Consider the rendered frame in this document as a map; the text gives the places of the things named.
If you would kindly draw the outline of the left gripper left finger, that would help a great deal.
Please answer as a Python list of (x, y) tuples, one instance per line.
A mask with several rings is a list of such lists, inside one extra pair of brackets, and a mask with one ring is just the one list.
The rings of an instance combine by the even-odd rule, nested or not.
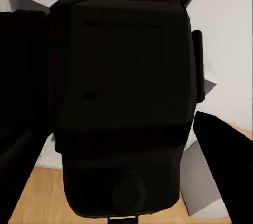
[(0, 133), (0, 224), (8, 224), (50, 131), (44, 111)]

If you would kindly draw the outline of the digital camera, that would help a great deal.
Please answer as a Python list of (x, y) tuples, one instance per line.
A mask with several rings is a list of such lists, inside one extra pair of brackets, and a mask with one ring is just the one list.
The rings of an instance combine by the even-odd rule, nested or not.
[[(0, 12), (0, 133), (46, 111), (69, 207), (138, 224), (180, 199), (205, 100), (203, 38), (182, 0), (58, 0)], [(134, 218), (110, 219), (111, 217)]]

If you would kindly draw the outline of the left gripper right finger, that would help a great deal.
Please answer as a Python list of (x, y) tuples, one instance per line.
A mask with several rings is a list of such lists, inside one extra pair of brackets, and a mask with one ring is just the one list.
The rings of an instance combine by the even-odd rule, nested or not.
[(194, 114), (193, 130), (232, 224), (253, 224), (253, 141), (201, 111)]

